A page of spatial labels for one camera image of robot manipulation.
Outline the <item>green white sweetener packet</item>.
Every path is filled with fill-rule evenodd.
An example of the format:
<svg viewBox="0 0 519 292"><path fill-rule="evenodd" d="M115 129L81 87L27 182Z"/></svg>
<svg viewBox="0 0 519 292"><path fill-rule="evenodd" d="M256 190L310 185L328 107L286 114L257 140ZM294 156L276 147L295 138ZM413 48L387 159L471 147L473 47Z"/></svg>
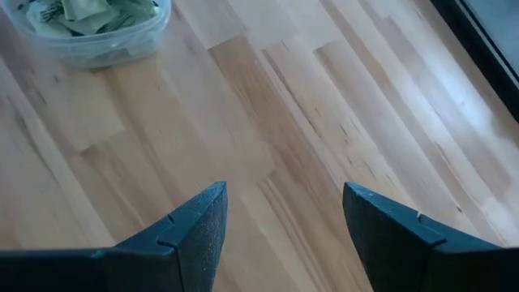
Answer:
<svg viewBox="0 0 519 292"><path fill-rule="evenodd" d="M119 15L107 0L61 0L64 15L60 24L83 35L95 34L101 27Z"/></svg>
<svg viewBox="0 0 519 292"><path fill-rule="evenodd" d="M60 0L30 0L25 16L34 31L43 37L67 37L69 32L56 19L64 13Z"/></svg>
<svg viewBox="0 0 519 292"><path fill-rule="evenodd" d="M148 21L159 11L159 5L155 0L110 0L110 4L120 11L115 20L116 29Z"/></svg>

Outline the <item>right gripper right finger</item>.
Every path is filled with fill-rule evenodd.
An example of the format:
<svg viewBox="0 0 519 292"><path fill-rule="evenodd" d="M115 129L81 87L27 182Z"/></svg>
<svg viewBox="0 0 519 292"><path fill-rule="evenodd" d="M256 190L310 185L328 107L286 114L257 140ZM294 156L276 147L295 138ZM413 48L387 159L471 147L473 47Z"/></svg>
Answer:
<svg viewBox="0 0 519 292"><path fill-rule="evenodd" d="M350 237L374 292L493 292L498 246L354 182L344 185Z"/></svg>

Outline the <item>black aluminium table frame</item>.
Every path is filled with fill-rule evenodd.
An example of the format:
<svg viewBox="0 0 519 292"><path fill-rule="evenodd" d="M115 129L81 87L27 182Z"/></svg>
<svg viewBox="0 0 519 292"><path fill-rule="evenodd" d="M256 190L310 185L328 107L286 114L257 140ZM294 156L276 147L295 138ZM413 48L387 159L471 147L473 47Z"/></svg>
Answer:
<svg viewBox="0 0 519 292"><path fill-rule="evenodd" d="M429 0L519 122L519 0Z"/></svg>

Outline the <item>clear plastic container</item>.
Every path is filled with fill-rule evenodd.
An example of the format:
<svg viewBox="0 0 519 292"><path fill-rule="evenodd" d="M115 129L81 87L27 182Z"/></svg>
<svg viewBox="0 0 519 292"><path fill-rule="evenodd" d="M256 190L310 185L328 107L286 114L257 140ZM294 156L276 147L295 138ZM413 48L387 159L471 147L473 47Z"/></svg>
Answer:
<svg viewBox="0 0 519 292"><path fill-rule="evenodd" d="M0 7L28 43L68 65L88 69L110 67L154 54L163 40L163 32L173 8L172 0L155 0L159 11L148 21L116 29L114 25L117 17L92 35L72 31L62 24L69 36L54 38L41 36L34 31L25 16L29 1L0 0Z"/></svg>

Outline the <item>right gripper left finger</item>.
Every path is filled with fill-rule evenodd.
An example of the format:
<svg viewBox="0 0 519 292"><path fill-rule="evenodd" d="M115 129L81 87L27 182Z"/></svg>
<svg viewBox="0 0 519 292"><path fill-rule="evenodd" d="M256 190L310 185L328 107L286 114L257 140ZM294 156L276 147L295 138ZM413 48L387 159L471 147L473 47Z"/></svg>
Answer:
<svg viewBox="0 0 519 292"><path fill-rule="evenodd" d="M119 243L116 292L211 292L225 240L228 198L215 182Z"/></svg>

